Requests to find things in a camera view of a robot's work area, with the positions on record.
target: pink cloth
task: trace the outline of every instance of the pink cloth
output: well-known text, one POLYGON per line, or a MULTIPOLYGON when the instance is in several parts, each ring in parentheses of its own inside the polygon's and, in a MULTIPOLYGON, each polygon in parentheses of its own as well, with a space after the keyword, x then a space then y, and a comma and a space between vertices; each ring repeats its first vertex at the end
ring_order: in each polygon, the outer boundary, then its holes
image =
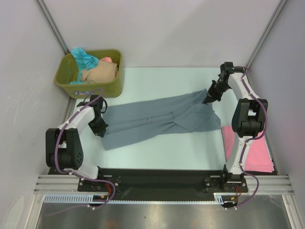
POLYGON ((111 57, 104 57, 104 58, 102 58, 101 60, 102 60, 102 61, 106 61, 106 62, 110 62, 110 63, 113 62, 112 59, 111 59, 111 57))
MULTIPOLYGON (((235 133, 231 126, 224 126, 221 131, 224 139, 225 158, 229 160, 233 150, 235 133)), ((271 173, 274 170, 265 137, 252 142, 244 167, 247 171, 271 173)))

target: gray cloth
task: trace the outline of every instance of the gray cloth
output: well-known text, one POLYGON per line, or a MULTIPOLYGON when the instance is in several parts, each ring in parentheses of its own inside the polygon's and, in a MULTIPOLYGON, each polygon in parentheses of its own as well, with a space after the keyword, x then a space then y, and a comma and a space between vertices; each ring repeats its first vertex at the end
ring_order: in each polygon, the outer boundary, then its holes
POLYGON ((109 125, 106 150, 135 144, 157 135, 220 129, 212 104, 202 104, 207 90, 180 96, 109 106, 103 119, 109 125))

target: green bin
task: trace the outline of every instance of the green bin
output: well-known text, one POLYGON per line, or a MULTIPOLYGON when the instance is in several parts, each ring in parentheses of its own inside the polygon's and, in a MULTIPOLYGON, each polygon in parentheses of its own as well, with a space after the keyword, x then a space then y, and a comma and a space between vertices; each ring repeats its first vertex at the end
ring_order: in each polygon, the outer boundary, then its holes
POLYGON ((103 89, 103 97, 118 97, 123 91, 124 84, 124 69, 122 66, 122 55, 118 50, 94 50, 86 51, 88 54, 102 59, 111 57, 114 63, 118 64, 118 75, 108 83, 82 83, 69 84, 72 81, 77 81, 78 67, 71 53, 65 55, 57 69, 55 82, 62 87, 74 99, 85 98, 95 89, 103 89))

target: metal floor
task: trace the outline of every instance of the metal floor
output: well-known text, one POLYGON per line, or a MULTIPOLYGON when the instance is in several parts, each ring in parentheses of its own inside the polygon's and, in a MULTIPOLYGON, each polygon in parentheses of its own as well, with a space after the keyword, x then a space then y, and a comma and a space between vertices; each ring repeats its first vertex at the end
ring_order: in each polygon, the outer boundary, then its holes
POLYGON ((36 229, 291 228, 282 196, 256 196, 237 210, 219 205, 107 204, 95 211, 82 207, 46 216, 70 206, 43 204, 36 229))

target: white table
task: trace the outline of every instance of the white table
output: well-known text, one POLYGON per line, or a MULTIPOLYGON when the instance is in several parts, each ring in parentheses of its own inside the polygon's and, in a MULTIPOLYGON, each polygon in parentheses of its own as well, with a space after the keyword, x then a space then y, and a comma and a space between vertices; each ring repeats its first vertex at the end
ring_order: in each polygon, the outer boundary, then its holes
MULTIPOLYGON (((111 106, 208 89, 219 71, 219 68, 126 68, 123 93, 106 100, 111 106)), ((220 103, 213 103, 221 126, 231 125, 236 105, 232 90, 223 94, 220 103)), ((102 139, 89 126, 80 137, 85 158, 103 168, 214 170, 223 169, 225 164, 221 130, 159 135, 109 151, 103 149, 102 139)))

